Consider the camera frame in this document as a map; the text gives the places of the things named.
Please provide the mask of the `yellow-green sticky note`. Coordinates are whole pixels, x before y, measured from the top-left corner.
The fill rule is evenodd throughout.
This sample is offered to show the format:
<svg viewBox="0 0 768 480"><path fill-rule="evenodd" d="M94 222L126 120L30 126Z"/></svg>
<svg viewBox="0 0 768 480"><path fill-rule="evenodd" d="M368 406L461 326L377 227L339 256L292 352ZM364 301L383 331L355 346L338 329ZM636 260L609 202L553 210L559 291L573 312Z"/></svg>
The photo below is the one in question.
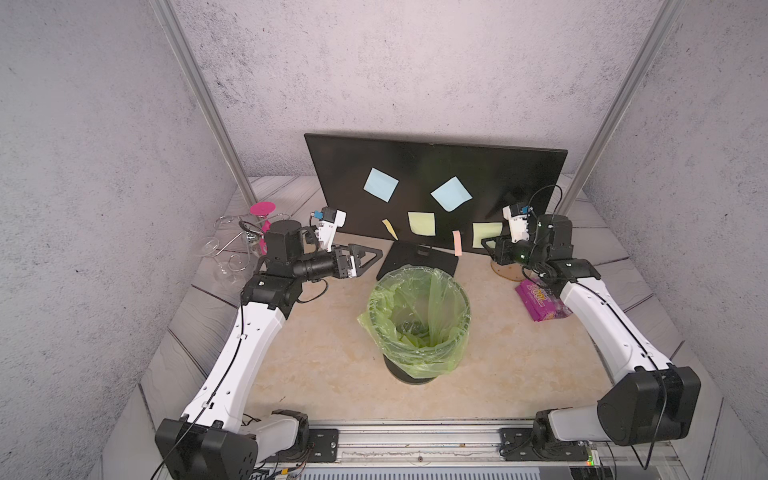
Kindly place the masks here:
<svg viewBox="0 0 768 480"><path fill-rule="evenodd" d="M411 232L418 236L436 235L435 215L433 212L409 212L408 222Z"/></svg>
<svg viewBox="0 0 768 480"><path fill-rule="evenodd" d="M501 222L483 222L473 224L473 248L482 248L484 239L492 239L501 235L503 224Z"/></svg>

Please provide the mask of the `small yellow sticky note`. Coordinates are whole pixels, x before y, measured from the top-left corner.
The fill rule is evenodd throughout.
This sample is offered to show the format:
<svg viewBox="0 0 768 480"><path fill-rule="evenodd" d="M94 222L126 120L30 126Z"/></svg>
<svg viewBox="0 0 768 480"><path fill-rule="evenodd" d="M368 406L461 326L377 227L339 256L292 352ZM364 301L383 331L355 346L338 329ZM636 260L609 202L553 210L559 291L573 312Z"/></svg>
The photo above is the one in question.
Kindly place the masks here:
<svg viewBox="0 0 768 480"><path fill-rule="evenodd" d="M395 232L395 229L394 229L393 225L391 224L391 222L388 219L383 219L382 223L384 224L384 226L385 226L386 230L389 232L389 234L393 237L393 239L395 241L398 241L399 240L398 235Z"/></svg>

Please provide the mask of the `narrow pink sticky note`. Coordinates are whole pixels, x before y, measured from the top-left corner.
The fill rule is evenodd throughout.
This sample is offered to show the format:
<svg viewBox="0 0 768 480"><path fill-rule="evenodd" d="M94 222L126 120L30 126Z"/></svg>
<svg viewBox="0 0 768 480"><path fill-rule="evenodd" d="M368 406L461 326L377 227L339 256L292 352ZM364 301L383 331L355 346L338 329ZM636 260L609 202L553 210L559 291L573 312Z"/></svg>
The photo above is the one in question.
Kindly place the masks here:
<svg viewBox="0 0 768 480"><path fill-rule="evenodd" d="M454 242L454 255L456 257L461 257L463 255L461 232L459 230L454 230L452 235Z"/></svg>

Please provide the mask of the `light blue sticky note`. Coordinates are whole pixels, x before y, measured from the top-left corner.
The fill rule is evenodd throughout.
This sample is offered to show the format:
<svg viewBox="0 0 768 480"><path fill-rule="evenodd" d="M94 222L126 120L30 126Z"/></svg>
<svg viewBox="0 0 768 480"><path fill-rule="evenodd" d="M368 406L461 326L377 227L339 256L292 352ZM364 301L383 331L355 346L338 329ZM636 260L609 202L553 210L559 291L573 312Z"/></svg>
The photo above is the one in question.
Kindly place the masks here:
<svg viewBox="0 0 768 480"><path fill-rule="evenodd" d="M376 168L372 168L363 186L363 190L384 202L389 202L398 183L398 179Z"/></svg>
<svg viewBox="0 0 768 480"><path fill-rule="evenodd" d="M470 192L456 176L433 190L430 195L445 212L453 212L472 199Z"/></svg>

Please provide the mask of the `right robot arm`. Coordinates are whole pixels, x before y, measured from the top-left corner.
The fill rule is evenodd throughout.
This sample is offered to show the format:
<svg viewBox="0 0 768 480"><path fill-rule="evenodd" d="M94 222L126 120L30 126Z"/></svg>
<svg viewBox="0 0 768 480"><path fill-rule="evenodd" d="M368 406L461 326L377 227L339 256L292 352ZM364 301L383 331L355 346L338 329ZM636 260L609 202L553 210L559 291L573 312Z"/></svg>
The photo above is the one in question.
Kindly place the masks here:
<svg viewBox="0 0 768 480"><path fill-rule="evenodd" d="M572 223L563 215L509 216L506 235L480 243L500 265L520 265L535 285L556 296L584 325L607 368L612 388L596 404L536 414L529 434L509 440L506 460L584 460L588 442L635 448L688 436L701 390L690 367L676 366L614 301L598 270L574 257Z"/></svg>

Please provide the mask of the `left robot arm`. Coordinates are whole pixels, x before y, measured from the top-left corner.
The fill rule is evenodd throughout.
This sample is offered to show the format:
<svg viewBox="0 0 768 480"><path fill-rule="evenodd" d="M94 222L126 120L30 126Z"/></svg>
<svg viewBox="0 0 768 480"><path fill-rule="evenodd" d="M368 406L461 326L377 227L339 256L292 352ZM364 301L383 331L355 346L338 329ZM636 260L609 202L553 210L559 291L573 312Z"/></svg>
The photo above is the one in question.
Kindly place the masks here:
<svg viewBox="0 0 768 480"><path fill-rule="evenodd" d="M271 343L303 301L304 283L357 278L382 259L379 249L334 243L343 217L337 212L314 226L280 220L263 234L266 252L241 290L216 363L180 417L164 419L157 429L159 471L174 479L249 479L269 459L307 461L305 414L275 410L246 426L245 407Z"/></svg>

